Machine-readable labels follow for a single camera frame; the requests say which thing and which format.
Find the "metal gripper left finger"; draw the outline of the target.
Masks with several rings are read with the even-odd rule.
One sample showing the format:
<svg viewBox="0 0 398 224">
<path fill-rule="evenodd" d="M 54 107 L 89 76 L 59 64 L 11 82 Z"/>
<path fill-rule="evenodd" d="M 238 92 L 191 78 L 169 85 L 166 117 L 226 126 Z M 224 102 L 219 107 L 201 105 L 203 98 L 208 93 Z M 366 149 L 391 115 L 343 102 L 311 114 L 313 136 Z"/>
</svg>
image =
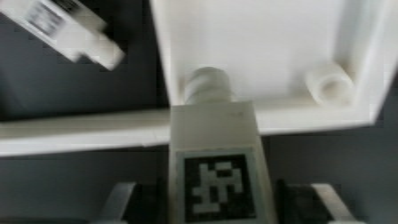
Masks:
<svg viewBox="0 0 398 224">
<path fill-rule="evenodd" d="M 157 224 L 157 217 L 157 186 L 118 183 L 95 224 Z"/>
</svg>

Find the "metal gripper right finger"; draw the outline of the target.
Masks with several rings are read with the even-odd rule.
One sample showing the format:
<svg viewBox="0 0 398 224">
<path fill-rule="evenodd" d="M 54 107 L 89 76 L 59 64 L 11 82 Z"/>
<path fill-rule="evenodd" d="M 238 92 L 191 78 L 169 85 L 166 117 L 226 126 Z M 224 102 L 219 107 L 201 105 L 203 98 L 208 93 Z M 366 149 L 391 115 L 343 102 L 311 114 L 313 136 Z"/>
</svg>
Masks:
<svg viewBox="0 0 398 224">
<path fill-rule="evenodd" d="M 279 179 L 276 203 L 281 224 L 356 224 L 356 216 L 327 183 L 288 184 Z"/>
</svg>

